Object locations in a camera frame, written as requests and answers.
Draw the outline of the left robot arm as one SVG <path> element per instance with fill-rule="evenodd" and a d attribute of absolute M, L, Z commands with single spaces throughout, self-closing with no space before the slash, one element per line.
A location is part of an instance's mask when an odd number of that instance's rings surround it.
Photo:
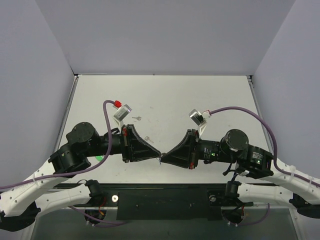
<path fill-rule="evenodd" d="M 134 125 L 99 135 L 89 122 L 77 124 L 66 135 L 67 143 L 54 152 L 22 185 L 0 194 L 0 228 L 20 231 L 37 218 L 61 208 L 89 204 L 102 207 L 107 196 L 97 180 L 86 180 L 66 191 L 49 193 L 56 185 L 91 167 L 89 157 L 121 155 L 125 163 L 159 158 L 161 153 L 141 138 Z"/>

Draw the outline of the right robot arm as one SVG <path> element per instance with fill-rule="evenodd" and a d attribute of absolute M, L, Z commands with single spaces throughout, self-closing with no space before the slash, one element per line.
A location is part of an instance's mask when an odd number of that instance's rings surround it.
<path fill-rule="evenodd" d="M 198 131 L 189 129 L 183 140 L 161 157 L 161 162 L 193 170 L 204 164 L 227 163 L 223 175 L 233 173 L 224 192 L 210 193 L 222 205 L 236 209 L 253 203 L 286 206 L 300 215 L 320 217 L 320 182 L 275 160 L 272 153 L 250 145 L 248 136 L 239 129 L 229 130 L 220 141 L 204 140 Z"/>

